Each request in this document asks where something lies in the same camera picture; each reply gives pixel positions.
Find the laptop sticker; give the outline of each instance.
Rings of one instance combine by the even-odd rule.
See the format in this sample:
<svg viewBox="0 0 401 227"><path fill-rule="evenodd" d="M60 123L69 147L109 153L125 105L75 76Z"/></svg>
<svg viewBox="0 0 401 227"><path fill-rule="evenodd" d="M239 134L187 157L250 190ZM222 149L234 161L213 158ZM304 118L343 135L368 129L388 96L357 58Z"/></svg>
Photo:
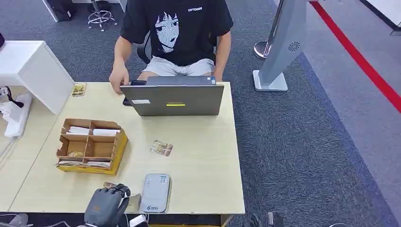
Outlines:
<svg viewBox="0 0 401 227"><path fill-rule="evenodd" d="M134 104L150 104L149 99L135 99L132 100Z"/></svg>
<svg viewBox="0 0 401 227"><path fill-rule="evenodd" d="M166 103L166 106L185 106L185 103Z"/></svg>

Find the grey shorts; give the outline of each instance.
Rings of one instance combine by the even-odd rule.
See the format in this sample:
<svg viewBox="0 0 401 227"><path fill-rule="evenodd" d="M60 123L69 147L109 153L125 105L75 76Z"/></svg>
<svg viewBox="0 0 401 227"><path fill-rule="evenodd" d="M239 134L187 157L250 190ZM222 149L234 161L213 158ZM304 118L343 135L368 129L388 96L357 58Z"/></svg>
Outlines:
<svg viewBox="0 0 401 227"><path fill-rule="evenodd" d="M159 76L201 76L214 72L214 62L210 59L202 59L188 66L177 66L166 59L153 57L148 66L142 71L150 71Z"/></svg>

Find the laptop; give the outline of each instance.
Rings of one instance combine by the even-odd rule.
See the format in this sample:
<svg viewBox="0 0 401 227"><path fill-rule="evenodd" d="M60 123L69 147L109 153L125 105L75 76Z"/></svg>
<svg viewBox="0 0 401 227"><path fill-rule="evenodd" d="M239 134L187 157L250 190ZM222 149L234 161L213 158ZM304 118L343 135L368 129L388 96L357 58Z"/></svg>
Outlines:
<svg viewBox="0 0 401 227"><path fill-rule="evenodd" d="M120 89L140 116L218 115L224 85L207 76L149 77Z"/></svg>

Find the black t-shirt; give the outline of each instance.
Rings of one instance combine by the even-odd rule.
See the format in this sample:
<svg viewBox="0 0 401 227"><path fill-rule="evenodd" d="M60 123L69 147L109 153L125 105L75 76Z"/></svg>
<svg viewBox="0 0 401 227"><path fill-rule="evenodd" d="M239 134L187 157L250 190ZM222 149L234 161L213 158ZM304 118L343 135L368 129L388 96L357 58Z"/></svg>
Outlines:
<svg viewBox="0 0 401 227"><path fill-rule="evenodd" d="M232 26L225 0L128 0L121 37L141 44L150 31L153 56L186 66L214 61L213 40Z"/></svg>

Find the cardboard organizer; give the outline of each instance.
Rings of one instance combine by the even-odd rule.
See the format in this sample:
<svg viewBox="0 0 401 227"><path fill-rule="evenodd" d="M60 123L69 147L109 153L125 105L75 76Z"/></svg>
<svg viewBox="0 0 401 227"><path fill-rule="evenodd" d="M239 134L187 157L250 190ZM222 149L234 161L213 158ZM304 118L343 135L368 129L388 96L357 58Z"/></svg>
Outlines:
<svg viewBox="0 0 401 227"><path fill-rule="evenodd" d="M71 126L89 129L89 135L66 134ZM93 135L93 129L118 129L115 136ZM57 168L63 171L116 175L128 142L125 131L115 122L87 119L65 119L61 129L57 150ZM71 152L79 157L69 156ZM73 165L61 165L61 161L72 161ZM103 162L108 166L90 166L89 163Z"/></svg>

